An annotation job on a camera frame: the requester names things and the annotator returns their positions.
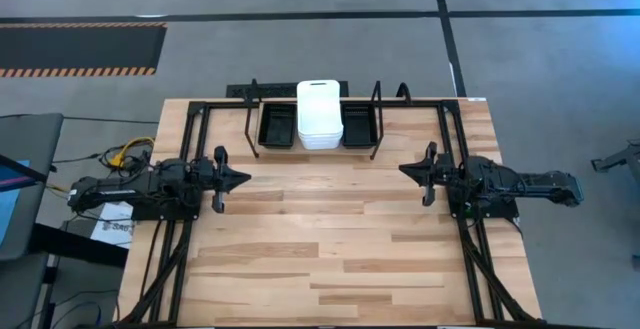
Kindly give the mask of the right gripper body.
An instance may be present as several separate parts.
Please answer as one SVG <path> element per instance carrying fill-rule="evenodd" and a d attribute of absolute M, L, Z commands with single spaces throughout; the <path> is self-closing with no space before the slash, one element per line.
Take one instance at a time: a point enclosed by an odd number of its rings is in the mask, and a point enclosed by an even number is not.
<path fill-rule="evenodd" d="M 444 185 L 444 187 L 452 186 L 454 181 L 457 180 L 460 176 L 459 168 L 454 164 L 451 156 L 448 154 L 438 154 L 437 144 L 435 142 L 430 142 L 427 146 L 426 157 L 425 157 L 426 189 L 425 189 L 425 196 L 423 199 L 423 204 L 425 206 L 430 206 L 435 201 L 434 186 L 437 184 L 434 182 L 434 177 L 436 173 L 435 164 L 438 162 L 449 162 L 452 164 L 450 181 L 447 185 Z"/>

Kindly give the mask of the blue screen device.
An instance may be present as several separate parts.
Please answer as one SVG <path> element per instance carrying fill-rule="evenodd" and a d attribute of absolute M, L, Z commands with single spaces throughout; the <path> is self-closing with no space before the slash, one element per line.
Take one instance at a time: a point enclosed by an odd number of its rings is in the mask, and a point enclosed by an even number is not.
<path fill-rule="evenodd" d="M 0 155 L 0 245 L 8 237 L 20 191 L 47 181 L 48 175 L 31 168 L 30 164 L 30 160 L 15 161 Z"/>

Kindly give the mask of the black aluminium table frame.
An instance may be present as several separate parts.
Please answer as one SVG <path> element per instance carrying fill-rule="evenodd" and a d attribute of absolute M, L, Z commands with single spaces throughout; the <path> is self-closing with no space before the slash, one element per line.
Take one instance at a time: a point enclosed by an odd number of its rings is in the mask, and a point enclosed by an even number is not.
<path fill-rule="evenodd" d="M 399 165 L 426 145 L 455 150 L 462 126 L 472 153 L 498 159 L 483 100 L 416 99 L 383 111 L 385 136 L 364 155 L 256 157 L 244 135 L 247 108 L 237 99 L 164 104 L 154 156 L 210 155 L 224 146 L 231 166 L 252 179 L 218 214 L 204 206 L 183 263 L 142 317 L 133 313 L 155 277 L 163 246 L 178 228 L 139 224 L 109 329 L 253 326 L 471 324 L 490 317 L 494 297 L 483 278 L 470 282 L 446 194 L 432 206 Z"/>

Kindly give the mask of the black floor beam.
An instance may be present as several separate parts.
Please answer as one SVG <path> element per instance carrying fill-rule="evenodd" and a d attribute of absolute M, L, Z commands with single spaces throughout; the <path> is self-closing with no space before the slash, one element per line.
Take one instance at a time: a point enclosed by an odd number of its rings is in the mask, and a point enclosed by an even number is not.
<path fill-rule="evenodd" d="M 125 266 L 128 256 L 126 248 L 43 224 L 34 225 L 28 250 L 30 253 L 44 252 L 55 256 L 118 268 Z"/>

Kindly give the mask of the black hazard-striped floor mat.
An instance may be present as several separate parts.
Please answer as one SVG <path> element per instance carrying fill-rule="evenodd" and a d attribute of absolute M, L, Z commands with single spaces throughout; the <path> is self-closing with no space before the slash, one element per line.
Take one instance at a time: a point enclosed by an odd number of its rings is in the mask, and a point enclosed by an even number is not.
<path fill-rule="evenodd" d="M 0 24 L 0 78 L 150 76 L 165 23 Z"/>

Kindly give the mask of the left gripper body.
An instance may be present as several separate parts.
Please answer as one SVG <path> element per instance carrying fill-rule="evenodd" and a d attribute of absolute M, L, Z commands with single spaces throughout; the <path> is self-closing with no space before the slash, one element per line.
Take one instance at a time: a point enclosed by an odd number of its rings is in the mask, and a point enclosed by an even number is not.
<path fill-rule="evenodd" d="M 225 211 L 225 204 L 223 202 L 223 194 L 225 193 L 225 184 L 228 177 L 225 175 L 225 167 L 227 166 L 228 155 L 223 146 L 217 146 L 214 149 L 213 159 L 203 157 L 198 161 L 197 172 L 201 168 L 212 167 L 214 169 L 214 187 L 215 192 L 212 202 L 212 208 L 216 213 L 223 213 Z"/>

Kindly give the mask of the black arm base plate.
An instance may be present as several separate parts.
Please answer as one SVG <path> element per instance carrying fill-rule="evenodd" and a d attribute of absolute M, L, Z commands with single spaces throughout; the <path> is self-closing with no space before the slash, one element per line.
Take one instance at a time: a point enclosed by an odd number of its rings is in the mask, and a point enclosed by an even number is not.
<path fill-rule="evenodd" d="M 495 186 L 487 180 L 455 180 L 447 185 L 451 214 L 462 214 L 465 219 L 484 218 L 513 219 L 519 216 L 513 198 L 500 197 Z"/>
<path fill-rule="evenodd" d="M 190 220 L 199 215 L 202 192 L 188 189 L 173 193 L 156 193 L 127 201 L 133 207 L 132 218 L 147 220 Z"/>

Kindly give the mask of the black metal shelf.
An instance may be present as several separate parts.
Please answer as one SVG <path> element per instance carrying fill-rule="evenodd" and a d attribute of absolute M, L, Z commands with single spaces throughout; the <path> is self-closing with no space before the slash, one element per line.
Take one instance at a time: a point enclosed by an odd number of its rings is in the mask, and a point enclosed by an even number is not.
<path fill-rule="evenodd" d="M 257 81 L 252 81 L 250 85 L 252 87 L 256 87 L 259 83 Z M 372 95 L 367 98 L 350 98 L 348 96 L 344 97 L 342 95 L 342 84 L 340 84 L 340 102 L 341 108 L 343 104 L 346 103 L 354 103 L 354 104 L 373 104 L 376 115 L 376 124 L 377 124 L 377 133 L 378 140 L 376 147 L 370 150 L 348 150 L 343 147 L 342 139 L 340 141 L 340 145 L 338 148 L 333 150 L 306 150 L 301 140 L 298 136 L 298 115 L 296 119 L 296 124 L 294 128 L 294 142 L 293 148 L 290 150 L 267 150 L 261 147 L 258 144 L 258 132 L 261 121 L 261 114 L 263 110 L 263 106 L 266 103 L 277 103 L 277 104 L 295 104 L 297 107 L 297 99 L 295 97 L 281 97 L 281 98 L 251 98 L 248 94 L 245 94 L 244 106 L 247 108 L 247 118 L 245 123 L 244 135 L 253 151 L 253 154 L 256 157 L 261 155 L 268 154 L 276 154 L 276 155 L 303 155 L 303 154 L 319 154 L 319 155 L 364 155 L 371 159 L 373 159 L 377 151 L 382 143 L 384 138 L 384 124 L 383 124 L 383 108 L 391 107 L 395 103 L 389 99 L 383 98 L 381 94 L 381 84 L 377 82 L 374 86 Z"/>

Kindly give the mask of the white printed paper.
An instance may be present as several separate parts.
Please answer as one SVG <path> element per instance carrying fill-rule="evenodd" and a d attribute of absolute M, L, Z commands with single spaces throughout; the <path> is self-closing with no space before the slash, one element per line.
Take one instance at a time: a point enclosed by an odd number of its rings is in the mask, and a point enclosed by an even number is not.
<path fill-rule="evenodd" d="M 131 219 L 132 210 L 133 207 L 125 202 L 106 203 L 91 239 L 129 249 L 135 226 Z"/>

